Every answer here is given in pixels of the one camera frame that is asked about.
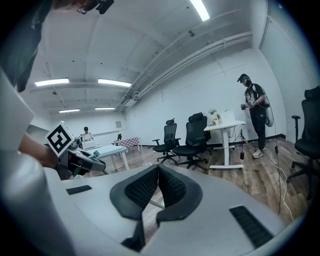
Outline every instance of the office chair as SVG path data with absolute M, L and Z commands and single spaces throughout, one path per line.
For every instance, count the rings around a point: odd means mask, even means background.
M 177 124 L 175 123 L 175 119 L 171 119 L 165 122 L 166 126 L 164 127 L 164 144 L 159 144 L 159 138 L 154 139 L 153 142 L 156 142 L 157 146 L 154 146 L 152 149 L 156 152 L 163 153 L 164 156 L 157 158 L 156 160 L 159 161 L 159 159 L 162 159 L 161 164 L 167 160 L 172 160 L 176 165 L 177 161 L 174 160 L 172 157 L 178 157 L 178 155 L 175 155 L 171 152 L 172 149 L 174 149 L 177 146 L 176 141 L 174 140 L 176 137 L 176 130 L 177 130 Z
M 300 116 L 293 115 L 295 120 L 295 144 L 294 147 L 299 151 L 297 154 L 305 155 L 309 157 L 308 163 L 300 163 L 293 161 L 292 168 L 299 166 L 302 170 L 290 175 L 286 182 L 290 182 L 291 178 L 300 176 L 302 174 L 307 175 L 309 183 L 309 194 L 306 199 L 311 199 L 312 190 L 312 175 L 320 178 L 320 172 L 314 169 L 313 161 L 316 160 L 320 166 L 318 159 L 320 159 L 320 87 L 304 91 L 305 100 L 302 101 L 302 109 L 304 115 L 304 128 L 302 136 L 298 139 L 298 120 Z
M 204 129 L 207 127 L 207 117 L 203 116 L 202 113 L 198 113 L 190 116 L 188 121 L 186 123 L 185 145 L 180 146 L 180 138 L 176 138 L 175 141 L 178 147 L 175 147 L 172 151 L 178 156 L 183 156 L 187 159 L 185 162 L 179 162 L 178 165 L 188 165 L 187 169 L 194 165 L 203 169 L 208 174 L 208 170 L 198 164 L 203 161 L 206 164 L 208 163 L 207 159 L 198 156 L 198 154 L 204 153 L 206 150 Z

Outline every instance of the white table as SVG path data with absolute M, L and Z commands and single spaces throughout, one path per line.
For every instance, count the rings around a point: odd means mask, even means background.
M 118 170 L 117 170 L 116 163 L 114 160 L 114 154 L 120 153 L 122 156 L 122 159 L 123 159 L 125 169 L 128 171 L 130 169 L 129 169 L 129 165 L 128 165 L 128 161 L 127 161 L 127 157 L 126 157 L 127 150 L 128 149 L 125 146 L 107 145 L 107 146 L 101 146 L 101 147 L 95 148 L 95 149 L 89 149 L 86 151 L 89 152 L 90 154 L 93 154 L 95 151 L 98 151 L 100 154 L 98 156 L 98 158 L 111 156 L 112 163 L 113 163 L 114 169 L 116 171 L 118 171 Z
M 204 130 L 205 131 L 221 131 L 222 135 L 222 149 L 224 149 L 224 165 L 210 165 L 211 169 L 233 169 L 233 168 L 243 168 L 243 164 L 235 164 L 229 165 L 229 137 L 228 137 L 228 130 L 240 126 L 245 125 L 245 121 L 234 120 L 227 123 L 222 123 L 220 125 L 213 125 L 207 126 Z

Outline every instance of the table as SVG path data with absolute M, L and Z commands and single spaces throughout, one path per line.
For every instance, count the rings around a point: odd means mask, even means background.
M 211 169 L 233 169 L 233 168 L 243 168 L 243 164 L 234 164 L 229 165 L 229 137 L 228 137 L 228 130 L 240 126 L 245 125 L 245 121 L 233 120 L 227 123 L 222 123 L 219 125 L 212 125 L 207 126 L 204 130 L 205 131 L 216 131 L 220 130 L 222 135 L 222 149 L 224 149 L 224 165 L 210 165 L 209 168 Z
M 142 159 L 143 159 L 143 165 L 146 165 L 144 151 L 142 149 L 141 139 L 139 137 L 127 138 L 127 139 L 122 139 L 122 140 L 115 140 L 113 143 L 118 144 L 119 146 L 127 147 L 127 148 L 132 147 L 132 146 L 137 146 L 139 152 L 140 152 L 140 148 L 139 148 L 139 146 L 140 146 L 141 153 L 142 153 Z
M 113 155 L 120 153 L 122 156 L 123 162 L 124 162 L 125 169 L 128 171 L 130 169 L 129 169 L 129 165 L 128 165 L 128 161 L 127 161 L 127 157 L 126 157 L 126 150 L 127 150 L 127 148 L 125 146 L 107 145 L 107 146 L 101 146 L 101 147 L 95 148 L 95 149 L 89 149 L 86 151 L 89 152 L 90 154 L 93 154 L 95 151 L 98 151 L 100 154 L 98 156 L 98 158 L 111 156 L 113 167 L 116 171 L 118 171 L 118 170 L 117 170 Z

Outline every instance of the ceiling light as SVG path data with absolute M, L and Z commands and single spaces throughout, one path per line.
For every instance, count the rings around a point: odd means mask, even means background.
M 203 22 L 210 19 L 207 9 L 201 0 L 190 0 L 190 1 L 193 4 L 196 11 L 198 12 L 198 14 L 200 15 L 200 18 Z
M 96 107 L 95 110 L 114 110 L 114 107 Z
M 125 86 L 130 87 L 131 83 L 128 82 L 120 82 L 120 81 L 113 81 L 113 80 L 106 80 L 106 79 L 98 79 L 99 84 L 107 84 L 107 85 L 114 85 L 114 86 Z
M 41 82 L 35 82 L 36 86 L 48 86 L 48 85 L 56 85 L 56 84 L 68 84 L 69 78 L 62 78 L 62 79 L 52 79 L 46 80 Z
M 77 111 L 80 111 L 80 109 L 60 110 L 59 113 L 77 112 Z

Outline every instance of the curved gray headrest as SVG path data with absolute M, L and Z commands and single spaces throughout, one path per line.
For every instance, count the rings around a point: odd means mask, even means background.
M 193 114 L 192 116 L 189 117 L 188 121 L 189 122 L 197 122 L 200 121 L 202 118 L 204 118 L 204 115 L 202 112 Z
M 172 125 L 175 123 L 175 119 L 171 119 L 165 122 L 166 125 Z
M 320 99 L 320 87 L 317 86 L 316 88 L 305 90 L 304 91 L 304 97 L 307 100 L 316 100 Z

